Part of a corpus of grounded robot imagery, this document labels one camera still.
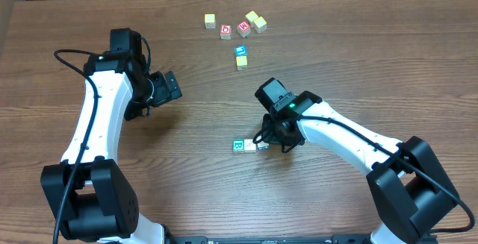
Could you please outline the far left yellow block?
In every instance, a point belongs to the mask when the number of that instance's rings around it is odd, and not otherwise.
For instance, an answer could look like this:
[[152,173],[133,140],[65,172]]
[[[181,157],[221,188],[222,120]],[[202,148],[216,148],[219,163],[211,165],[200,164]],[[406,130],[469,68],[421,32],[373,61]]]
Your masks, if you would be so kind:
[[204,15],[204,23],[207,29],[216,28],[216,17],[213,13],[208,13]]

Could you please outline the red block letter E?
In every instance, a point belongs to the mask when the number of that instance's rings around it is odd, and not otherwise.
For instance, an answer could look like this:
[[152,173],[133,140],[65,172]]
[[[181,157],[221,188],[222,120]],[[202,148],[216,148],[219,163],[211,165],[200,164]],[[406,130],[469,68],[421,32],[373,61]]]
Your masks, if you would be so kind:
[[237,32],[241,37],[247,37],[251,32],[251,25],[247,21],[242,21],[237,24]]

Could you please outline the yellow block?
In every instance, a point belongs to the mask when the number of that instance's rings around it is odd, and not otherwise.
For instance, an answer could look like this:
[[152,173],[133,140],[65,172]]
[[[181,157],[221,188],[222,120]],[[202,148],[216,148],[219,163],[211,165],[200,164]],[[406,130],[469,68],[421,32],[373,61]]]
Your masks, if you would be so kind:
[[258,34],[264,32],[267,29],[267,21],[264,19],[263,16],[258,17],[253,21],[254,29]]
[[208,13],[204,15],[204,23],[207,29],[216,28],[216,17],[213,13]]
[[238,71],[246,70],[247,67],[248,67],[247,56],[246,55],[237,56],[236,57],[236,65],[237,65],[237,70]]
[[246,21],[250,24],[251,27],[255,26],[255,20],[258,18],[258,14],[254,11],[251,10],[248,12],[247,15],[245,15]]

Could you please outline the green letter block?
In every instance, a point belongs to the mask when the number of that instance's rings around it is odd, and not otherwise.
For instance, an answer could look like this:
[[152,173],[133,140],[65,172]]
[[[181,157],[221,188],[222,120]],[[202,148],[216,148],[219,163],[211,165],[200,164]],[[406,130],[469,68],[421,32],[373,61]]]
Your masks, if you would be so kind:
[[244,147],[244,139],[240,140],[233,140],[232,142],[232,151],[236,153],[244,153],[245,152],[245,147]]

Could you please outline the yellow block centre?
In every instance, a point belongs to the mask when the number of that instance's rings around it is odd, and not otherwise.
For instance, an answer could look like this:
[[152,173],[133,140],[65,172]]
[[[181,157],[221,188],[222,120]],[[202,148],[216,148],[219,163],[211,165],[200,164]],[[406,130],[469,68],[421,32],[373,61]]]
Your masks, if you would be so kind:
[[236,65],[237,65],[237,70],[238,71],[246,70],[247,67],[248,67],[247,56],[246,55],[237,56],[236,57]]

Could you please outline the yellow block far right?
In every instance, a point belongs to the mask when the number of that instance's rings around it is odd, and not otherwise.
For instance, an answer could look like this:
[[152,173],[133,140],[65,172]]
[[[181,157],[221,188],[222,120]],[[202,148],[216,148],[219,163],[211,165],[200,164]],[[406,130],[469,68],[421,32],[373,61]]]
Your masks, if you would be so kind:
[[264,32],[267,29],[267,21],[264,19],[263,16],[258,17],[253,21],[254,29],[258,34]]

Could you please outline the red block with circle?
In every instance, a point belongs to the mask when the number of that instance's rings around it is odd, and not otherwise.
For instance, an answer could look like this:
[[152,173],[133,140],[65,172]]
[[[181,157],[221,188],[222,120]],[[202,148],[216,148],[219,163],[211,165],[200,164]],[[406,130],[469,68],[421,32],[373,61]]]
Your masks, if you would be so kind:
[[230,40],[232,38],[232,27],[230,25],[220,26],[220,39]]

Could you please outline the yellow block behind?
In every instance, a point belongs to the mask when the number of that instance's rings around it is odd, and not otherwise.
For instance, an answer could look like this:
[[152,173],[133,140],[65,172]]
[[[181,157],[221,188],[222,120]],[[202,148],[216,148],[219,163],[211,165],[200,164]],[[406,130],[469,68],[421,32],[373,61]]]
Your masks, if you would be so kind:
[[246,21],[250,24],[251,27],[255,26],[255,20],[258,18],[258,14],[254,11],[251,10],[248,12],[247,15],[245,15]]

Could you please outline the plain white wooden block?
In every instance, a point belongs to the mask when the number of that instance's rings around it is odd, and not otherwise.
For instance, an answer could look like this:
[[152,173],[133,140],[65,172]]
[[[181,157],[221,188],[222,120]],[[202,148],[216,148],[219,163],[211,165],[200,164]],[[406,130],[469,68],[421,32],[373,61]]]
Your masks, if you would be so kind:
[[253,142],[253,139],[244,140],[244,152],[245,153],[255,153],[257,150],[257,145]]

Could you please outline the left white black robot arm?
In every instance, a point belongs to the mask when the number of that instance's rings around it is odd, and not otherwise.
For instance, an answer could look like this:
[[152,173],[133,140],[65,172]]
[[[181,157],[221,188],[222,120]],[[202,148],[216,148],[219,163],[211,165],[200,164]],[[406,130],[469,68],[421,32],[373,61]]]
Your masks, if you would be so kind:
[[52,241],[173,243],[167,227],[140,213],[118,166],[118,146],[124,121],[181,98],[176,77],[150,71],[149,44],[130,28],[111,30],[109,50],[87,56],[75,133],[60,163],[45,166],[40,177],[55,217]]

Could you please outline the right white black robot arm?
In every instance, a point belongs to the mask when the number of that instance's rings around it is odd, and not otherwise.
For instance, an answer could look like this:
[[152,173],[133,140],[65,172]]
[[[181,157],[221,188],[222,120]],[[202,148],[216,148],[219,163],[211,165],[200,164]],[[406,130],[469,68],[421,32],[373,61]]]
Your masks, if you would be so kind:
[[334,110],[321,97],[295,95],[271,78],[255,92],[267,110],[256,143],[283,153],[316,143],[362,173],[381,219],[368,243],[424,243],[458,204],[459,194],[430,145],[374,133]]

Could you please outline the white blue picture block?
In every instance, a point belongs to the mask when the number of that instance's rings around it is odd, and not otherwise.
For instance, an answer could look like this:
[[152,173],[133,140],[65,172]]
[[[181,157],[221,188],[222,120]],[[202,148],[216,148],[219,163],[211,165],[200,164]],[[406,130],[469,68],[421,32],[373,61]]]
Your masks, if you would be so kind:
[[257,143],[256,145],[259,151],[267,150],[270,147],[270,145],[265,142],[260,142],[260,143]]

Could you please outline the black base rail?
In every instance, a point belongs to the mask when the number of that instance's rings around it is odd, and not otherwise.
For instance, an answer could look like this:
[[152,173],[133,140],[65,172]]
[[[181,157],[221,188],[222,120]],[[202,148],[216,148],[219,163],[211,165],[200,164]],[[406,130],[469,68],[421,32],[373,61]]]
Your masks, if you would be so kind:
[[330,237],[238,237],[207,238],[204,236],[173,237],[165,244],[372,244],[369,234],[337,234]]

